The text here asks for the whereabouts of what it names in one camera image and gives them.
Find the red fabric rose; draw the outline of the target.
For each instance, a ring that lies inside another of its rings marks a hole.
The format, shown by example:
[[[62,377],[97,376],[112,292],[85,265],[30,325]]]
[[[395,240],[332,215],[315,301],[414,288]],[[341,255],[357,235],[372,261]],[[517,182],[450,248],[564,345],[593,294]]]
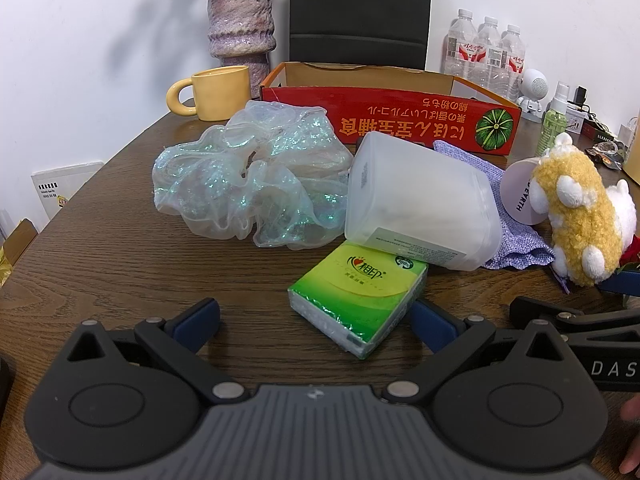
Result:
[[[640,237],[637,235],[620,257],[617,272],[638,272],[640,270]]]

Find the yellow white plush alpaca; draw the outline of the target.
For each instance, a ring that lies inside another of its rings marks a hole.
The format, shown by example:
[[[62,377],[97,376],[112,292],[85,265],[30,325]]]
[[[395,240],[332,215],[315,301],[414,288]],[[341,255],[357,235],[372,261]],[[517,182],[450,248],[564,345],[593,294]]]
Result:
[[[604,186],[596,166],[566,132],[538,159],[529,203],[551,224],[553,271],[578,286],[607,280],[634,240],[637,213],[628,183]]]

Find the purple cloth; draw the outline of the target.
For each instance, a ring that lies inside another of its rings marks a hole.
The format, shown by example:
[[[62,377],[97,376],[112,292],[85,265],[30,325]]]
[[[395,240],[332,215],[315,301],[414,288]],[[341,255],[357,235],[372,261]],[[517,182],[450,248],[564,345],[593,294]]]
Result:
[[[504,174],[502,169],[443,140],[436,140],[433,150],[465,162],[483,171],[488,177],[500,217],[502,235],[496,254],[483,264],[484,268],[524,270],[529,266],[548,266],[554,261],[554,253],[544,239],[531,226],[512,219],[504,209],[499,192],[499,184]]]

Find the pink cylindrical box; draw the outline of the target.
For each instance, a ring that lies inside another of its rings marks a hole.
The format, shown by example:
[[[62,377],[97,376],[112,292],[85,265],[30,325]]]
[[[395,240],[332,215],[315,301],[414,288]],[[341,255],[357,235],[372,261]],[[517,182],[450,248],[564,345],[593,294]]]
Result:
[[[499,185],[503,208],[513,220],[526,226],[536,226],[547,219],[546,214],[538,214],[529,200],[529,181],[538,162],[538,157],[514,162],[504,170]]]

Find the green tissue pack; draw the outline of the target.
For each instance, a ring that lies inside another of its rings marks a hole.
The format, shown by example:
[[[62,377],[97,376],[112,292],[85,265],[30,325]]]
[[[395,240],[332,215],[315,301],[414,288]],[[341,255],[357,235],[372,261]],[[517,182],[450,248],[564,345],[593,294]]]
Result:
[[[344,242],[288,288],[291,308],[360,360],[422,294],[428,264]]]

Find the green spray bottle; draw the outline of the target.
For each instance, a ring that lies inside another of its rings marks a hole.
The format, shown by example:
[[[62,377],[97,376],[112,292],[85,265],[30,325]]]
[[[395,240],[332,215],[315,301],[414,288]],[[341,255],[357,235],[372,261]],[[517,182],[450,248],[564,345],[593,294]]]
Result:
[[[535,156],[541,157],[545,150],[552,148],[555,138],[566,130],[568,90],[567,84],[558,82],[555,95],[544,112],[540,137],[536,146]]]

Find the white translucent plastic container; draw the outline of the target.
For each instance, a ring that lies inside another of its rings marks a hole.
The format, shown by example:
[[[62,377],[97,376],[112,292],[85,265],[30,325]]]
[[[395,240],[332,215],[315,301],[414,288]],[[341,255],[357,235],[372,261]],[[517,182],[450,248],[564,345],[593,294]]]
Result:
[[[473,271],[495,257],[502,226],[483,171],[371,131],[349,173],[345,237],[449,270]]]

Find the iridescent plastic bag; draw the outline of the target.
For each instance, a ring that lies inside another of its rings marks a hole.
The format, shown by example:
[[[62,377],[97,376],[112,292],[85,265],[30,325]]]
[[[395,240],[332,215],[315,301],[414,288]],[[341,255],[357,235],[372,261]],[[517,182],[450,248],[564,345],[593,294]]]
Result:
[[[158,155],[154,205],[214,240],[321,247],[344,232],[353,160],[324,108],[252,101]]]

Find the black snack packet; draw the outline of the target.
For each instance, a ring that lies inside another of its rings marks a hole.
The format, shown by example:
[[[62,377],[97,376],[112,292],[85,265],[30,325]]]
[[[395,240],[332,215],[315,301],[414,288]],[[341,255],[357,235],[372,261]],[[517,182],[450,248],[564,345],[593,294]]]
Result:
[[[586,155],[595,163],[611,170],[623,169],[623,144],[614,141],[604,141],[593,144],[585,149]]]

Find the dark red small box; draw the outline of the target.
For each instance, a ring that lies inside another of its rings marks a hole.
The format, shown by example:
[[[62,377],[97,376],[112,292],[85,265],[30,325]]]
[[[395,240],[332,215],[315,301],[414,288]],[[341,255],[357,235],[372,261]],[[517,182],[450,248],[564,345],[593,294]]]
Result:
[[[610,131],[607,125],[603,125],[600,122],[596,122],[593,126],[594,128],[594,142],[618,142],[618,139],[614,134]]]

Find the white tin box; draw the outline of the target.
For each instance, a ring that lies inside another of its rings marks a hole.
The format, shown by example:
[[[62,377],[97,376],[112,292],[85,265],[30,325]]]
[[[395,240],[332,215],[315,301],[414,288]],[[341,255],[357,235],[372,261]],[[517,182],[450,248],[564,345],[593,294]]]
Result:
[[[573,104],[567,105],[566,131],[571,134],[579,134],[588,139],[596,136],[596,124],[590,118],[589,113]]]

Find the small cardboard box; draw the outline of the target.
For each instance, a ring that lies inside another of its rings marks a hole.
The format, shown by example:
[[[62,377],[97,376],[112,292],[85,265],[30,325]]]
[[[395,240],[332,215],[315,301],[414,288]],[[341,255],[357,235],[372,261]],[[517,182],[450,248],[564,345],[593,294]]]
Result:
[[[6,284],[6,281],[12,274],[17,261],[23,255],[23,252],[29,248],[38,232],[32,222],[23,219],[9,237],[1,244],[0,249],[0,286]]]

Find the white robot figurine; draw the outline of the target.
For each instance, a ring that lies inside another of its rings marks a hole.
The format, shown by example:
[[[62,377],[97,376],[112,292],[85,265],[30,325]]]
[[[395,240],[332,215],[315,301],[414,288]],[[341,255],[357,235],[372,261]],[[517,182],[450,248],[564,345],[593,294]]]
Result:
[[[541,101],[549,92],[546,76],[540,70],[526,68],[518,77],[518,92],[520,95],[516,104],[520,107],[524,117],[532,122],[541,122]]]

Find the right clear water bottle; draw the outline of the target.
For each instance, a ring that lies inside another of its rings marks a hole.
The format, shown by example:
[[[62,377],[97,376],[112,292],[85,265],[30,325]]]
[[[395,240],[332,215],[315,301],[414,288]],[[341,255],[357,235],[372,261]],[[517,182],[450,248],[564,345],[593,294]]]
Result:
[[[498,79],[500,96],[515,102],[518,98],[518,77],[524,70],[526,47],[521,29],[509,24],[501,36],[502,66]]]

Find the clear water bottle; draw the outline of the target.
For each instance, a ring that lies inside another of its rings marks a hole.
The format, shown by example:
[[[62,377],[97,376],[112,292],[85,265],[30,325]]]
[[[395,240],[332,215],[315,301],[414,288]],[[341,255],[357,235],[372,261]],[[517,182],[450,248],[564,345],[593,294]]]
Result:
[[[502,71],[500,41],[498,20],[486,16],[474,38],[469,80],[490,91],[498,89]]]
[[[452,22],[445,38],[445,54],[442,61],[444,74],[469,78],[475,53],[475,37],[473,13],[466,9],[459,9],[458,17]]]
[[[498,79],[500,96],[515,102],[518,98],[518,77],[524,70],[526,47],[521,29],[509,24],[501,36],[502,66]]]

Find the red cardboard box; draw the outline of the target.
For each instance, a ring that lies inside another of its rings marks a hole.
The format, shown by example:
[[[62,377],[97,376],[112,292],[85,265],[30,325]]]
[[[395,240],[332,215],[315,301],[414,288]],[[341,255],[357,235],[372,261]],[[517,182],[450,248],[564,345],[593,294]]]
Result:
[[[516,104],[471,81],[393,66],[283,62],[260,84],[260,97],[324,108],[345,144],[378,131],[427,148],[444,140],[506,156],[521,118]]]

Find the left clear water bottle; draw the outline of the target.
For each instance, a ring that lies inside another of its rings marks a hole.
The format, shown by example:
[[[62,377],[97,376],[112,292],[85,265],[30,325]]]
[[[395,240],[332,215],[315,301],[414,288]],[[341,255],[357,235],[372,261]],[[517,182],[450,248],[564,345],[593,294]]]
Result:
[[[442,61],[444,74],[469,78],[475,53],[475,37],[473,13],[466,9],[459,9],[458,17],[452,22],[445,38],[445,54]]]

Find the middle clear water bottle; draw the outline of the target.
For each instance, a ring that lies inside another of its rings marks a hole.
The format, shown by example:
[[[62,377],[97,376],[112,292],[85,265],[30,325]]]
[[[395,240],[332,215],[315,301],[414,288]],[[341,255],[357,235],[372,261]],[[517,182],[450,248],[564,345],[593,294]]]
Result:
[[[490,91],[498,89],[502,71],[500,41],[498,20],[486,16],[474,38],[469,80]]]

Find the yellow ceramic mug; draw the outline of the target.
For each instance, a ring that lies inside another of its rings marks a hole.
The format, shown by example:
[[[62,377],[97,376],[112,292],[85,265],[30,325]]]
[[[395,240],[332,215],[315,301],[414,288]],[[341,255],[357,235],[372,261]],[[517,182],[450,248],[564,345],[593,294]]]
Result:
[[[193,106],[180,101],[180,92],[191,87]],[[180,116],[198,116],[203,122],[222,122],[242,110],[252,98],[250,70],[246,65],[232,65],[202,70],[175,82],[166,93],[169,110]]]

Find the purple textured vase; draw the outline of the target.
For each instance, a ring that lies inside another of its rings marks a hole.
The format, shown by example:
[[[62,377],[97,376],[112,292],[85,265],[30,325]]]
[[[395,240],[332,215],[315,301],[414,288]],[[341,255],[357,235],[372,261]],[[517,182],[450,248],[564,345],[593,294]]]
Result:
[[[222,66],[245,65],[250,95],[259,98],[271,72],[268,54],[277,47],[272,0],[207,0],[209,52]]]

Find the white booklet by wall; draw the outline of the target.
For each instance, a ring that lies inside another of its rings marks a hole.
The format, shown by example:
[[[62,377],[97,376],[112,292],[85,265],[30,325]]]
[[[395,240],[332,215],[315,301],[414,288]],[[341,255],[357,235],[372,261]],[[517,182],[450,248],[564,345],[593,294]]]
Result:
[[[74,194],[103,166],[104,162],[84,162],[32,174],[32,184],[48,218],[53,219]]]

